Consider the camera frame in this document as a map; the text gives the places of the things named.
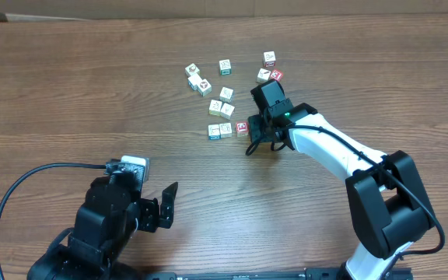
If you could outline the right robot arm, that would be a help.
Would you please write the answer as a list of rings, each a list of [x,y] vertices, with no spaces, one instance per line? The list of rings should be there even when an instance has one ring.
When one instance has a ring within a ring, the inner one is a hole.
[[[250,91],[257,114],[248,118],[251,155],[261,143],[306,154],[345,182],[352,226],[359,239],[354,254],[339,268],[308,268],[306,279],[411,279],[394,265],[414,254],[411,245],[437,229],[439,243],[419,254],[434,254],[445,244],[414,160],[403,151],[390,155],[371,149],[332,126],[307,103],[293,105],[272,79]]]

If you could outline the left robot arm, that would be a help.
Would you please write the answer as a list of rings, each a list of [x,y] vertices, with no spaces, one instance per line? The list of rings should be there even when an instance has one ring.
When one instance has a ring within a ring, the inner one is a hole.
[[[27,278],[142,279],[141,272],[118,258],[134,233],[172,226],[178,183],[163,190],[162,201],[142,198],[142,185],[143,179],[133,173],[96,178],[77,211],[75,225],[53,240]]]

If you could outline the wooden block blue side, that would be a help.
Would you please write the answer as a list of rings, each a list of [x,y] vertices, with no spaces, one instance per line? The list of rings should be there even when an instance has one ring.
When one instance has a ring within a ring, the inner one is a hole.
[[[220,126],[218,124],[210,124],[208,126],[208,139],[218,140],[221,138]]]

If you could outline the plain wooden block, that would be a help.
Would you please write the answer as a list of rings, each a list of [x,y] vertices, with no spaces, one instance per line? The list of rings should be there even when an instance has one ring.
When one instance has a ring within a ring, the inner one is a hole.
[[[233,129],[230,123],[222,123],[219,125],[221,138],[230,138],[233,136]]]

